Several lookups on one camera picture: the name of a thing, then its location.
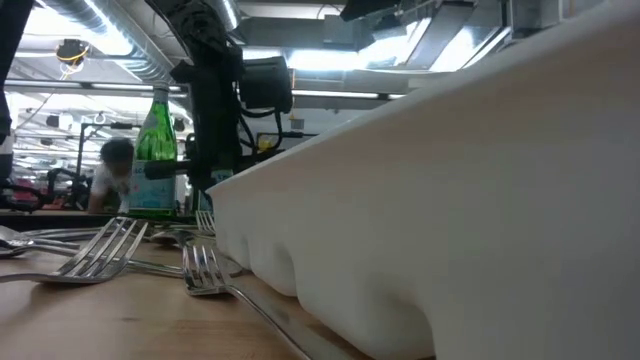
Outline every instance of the wooden table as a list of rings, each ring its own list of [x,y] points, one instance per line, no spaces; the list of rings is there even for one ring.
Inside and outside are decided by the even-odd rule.
[[[136,259],[179,265],[180,252],[142,244]],[[51,272],[65,258],[28,253],[0,260],[0,274]],[[252,275],[240,281],[268,292],[274,303],[314,331],[367,359],[306,313],[295,299]],[[231,296],[193,298],[183,282],[126,273],[108,283],[56,287],[0,284],[2,359],[295,359],[248,306]]]

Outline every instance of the fork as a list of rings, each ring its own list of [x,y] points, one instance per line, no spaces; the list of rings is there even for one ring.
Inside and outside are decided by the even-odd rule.
[[[129,222],[132,223],[128,226],[128,230],[117,242],[114,241],[118,238],[123,226]],[[109,281],[125,269],[133,253],[140,245],[140,241],[142,241],[148,226],[146,223],[138,235],[133,237],[133,240],[129,239],[136,223],[137,220],[113,218],[81,251],[55,272],[51,274],[23,273],[4,275],[0,276],[0,283],[29,280],[41,283],[98,284]],[[116,225],[115,231],[106,242],[101,244],[104,234],[114,224]],[[109,250],[108,255],[103,256],[107,250]]]
[[[208,211],[198,210],[196,211],[196,223],[198,224],[198,230],[206,235],[215,235],[216,226],[213,222],[213,217]]]
[[[278,335],[301,359],[352,359],[344,351],[320,337],[307,327],[279,311],[268,300],[245,286],[232,282],[222,255],[212,246],[183,247],[182,262],[187,293],[192,296],[231,294],[247,303],[273,327]]]
[[[49,254],[55,254],[55,255],[61,255],[61,256],[67,256],[67,257],[73,257],[78,253],[77,250],[60,248],[57,246],[27,244],[22,246],[0,248],[0,260],[11,259],[16,256],[23,255],[24,253],[29,251],[39,251],[39,252],[45,252]],[[127,266],[136,271],[142,271],[147,273],[153,273],[156,275],[170,276],[170,277],[182,279],[182,268],[177,266],[157,264],[149,261],[133,260],[133,259],[129,260],[129,264]]]

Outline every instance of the white plastic tray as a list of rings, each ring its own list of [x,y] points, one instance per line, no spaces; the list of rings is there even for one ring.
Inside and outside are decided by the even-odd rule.
[[[221,183],[223,251],[378,359],[640,358],[640,3]]]

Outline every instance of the green glass bottle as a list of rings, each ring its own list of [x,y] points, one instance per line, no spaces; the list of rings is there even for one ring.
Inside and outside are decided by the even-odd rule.
[[[176,179],[149,180],[144,175],[147,161],[176,160],[178,145],[169,116],[169,86],[153,87],[153,105],[142,124],[133,157],[129,213],[147,218],[175,214]]]

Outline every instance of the man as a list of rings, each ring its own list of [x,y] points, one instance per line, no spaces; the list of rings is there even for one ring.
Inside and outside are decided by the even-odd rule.
[[[115,139],[100,149],[102,164],[94,173],[89,197],[90,214],[104,213],[109,191],[116,192],[120,198],[119,213],[129,211],[129,177],[133,162],[133,144],[127,139]]]

